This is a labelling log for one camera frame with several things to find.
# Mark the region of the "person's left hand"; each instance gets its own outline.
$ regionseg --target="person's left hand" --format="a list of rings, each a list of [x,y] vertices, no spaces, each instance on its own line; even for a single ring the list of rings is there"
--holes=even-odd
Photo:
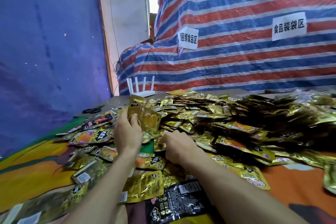
[[[142,144],[141,127],[138,124],[137,114],[132,115],[131,122],[127,120],[127,110],[124,110],[114,129],[114,144],[117,148],[118,155],[138,154]]]

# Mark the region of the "white paper sign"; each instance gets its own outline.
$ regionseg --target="white paper sign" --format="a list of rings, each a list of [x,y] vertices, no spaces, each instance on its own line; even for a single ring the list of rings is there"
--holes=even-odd
[[[178,33],[179,48],[196,50],[198,45],[198,29],[184,27]]]
[[[272,41],[307,33],[306,12],[273,18]]]

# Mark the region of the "pile of snack packets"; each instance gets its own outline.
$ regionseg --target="pile of snack packets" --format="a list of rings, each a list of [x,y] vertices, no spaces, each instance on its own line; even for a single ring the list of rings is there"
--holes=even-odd
[[[146,172],[127,180],[120,203],[146,200],[148,223],[213,209],[199,182],[164,157],[166,145],[160,139],[174,130],[190,135],[210,158],[260,189],[271,189],[260,169],[303,163],[324,169],[323,186],[336,194],[336,158],[313,150],[322,146],[335,150],[331,148],[336,135],[335,96],[294,92],[275,99],[260,95],[235,99],[191,90],[168,94],[158,100],[131,95],[128,106],[112,108],[55,140],[76,147],[63,168],[77,171],[71,196],[65,201],[61,196],[53,199],[58,214],[69,212],[113,164],[118,155],[113,129],[124,108],[129,119],[138,114],[143,144],[153,140],[155,153],[138,154],[135,167]]]

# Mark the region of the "hand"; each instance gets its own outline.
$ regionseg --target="hand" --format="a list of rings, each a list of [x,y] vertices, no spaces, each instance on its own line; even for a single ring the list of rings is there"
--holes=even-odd
[[[138,124],[137,114],[133,114],[131,122],[127,120],[127,110],[124,110],[114,129],[114,144],[118,150],[118,154],[135,154],[140,151],[142,144],[141,127]]]
[[[186,166],[189,163],[199,156],[206,155],[190,136],[177,130],[172,133],[166,133],[161,138],[161,143],[166,144],[166,159],[173,164],[181,165],[185,169],[187,169]]]

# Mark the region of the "person's right arm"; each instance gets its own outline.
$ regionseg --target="person's right arm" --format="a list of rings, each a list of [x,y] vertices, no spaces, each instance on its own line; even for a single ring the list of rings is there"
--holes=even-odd
[[[307,224],[269,194],[217,164],[185,133],[166,133],[161,142],[167,146],[166,158],[199,180],[227,224]]]

